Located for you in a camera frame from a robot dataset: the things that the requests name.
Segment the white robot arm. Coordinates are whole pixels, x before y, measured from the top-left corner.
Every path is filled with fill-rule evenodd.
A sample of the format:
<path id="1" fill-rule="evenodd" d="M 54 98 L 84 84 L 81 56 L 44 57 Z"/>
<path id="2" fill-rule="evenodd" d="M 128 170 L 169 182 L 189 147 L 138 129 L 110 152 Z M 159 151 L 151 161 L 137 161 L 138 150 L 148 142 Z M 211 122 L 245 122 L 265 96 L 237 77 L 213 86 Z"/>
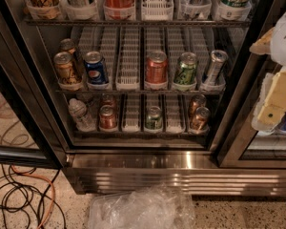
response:
<path id="1" fill-rule="evenodd" d="M 270 131 L 286 114 L 286 12 L 250 47 L 250 52 L 268 54 L 273 62 L 282 66 L 278 73 L 265 75 L 253 114 L 252 127 L 257 131 Z"/>

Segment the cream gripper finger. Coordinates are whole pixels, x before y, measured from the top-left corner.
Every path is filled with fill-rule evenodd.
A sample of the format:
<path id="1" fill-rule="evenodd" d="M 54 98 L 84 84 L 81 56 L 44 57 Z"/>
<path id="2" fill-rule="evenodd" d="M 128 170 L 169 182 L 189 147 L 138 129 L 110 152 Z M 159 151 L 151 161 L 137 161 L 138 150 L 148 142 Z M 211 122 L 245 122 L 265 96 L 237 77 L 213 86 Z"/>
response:
<path id="1" fill-rule="evenodd" d="M 257 55 L 270 54 L 270 43 L 273 36 L 274 28 L 269 29 L 255 43 L 252 44 L 249 51 Z"/>
<path id="2" fill-rule="evenodd" d="M 278 73 L 266 73 L 255 105 L 252 127 L 257 131 L 270 131 L 286 113 L 286 67 Z"/>

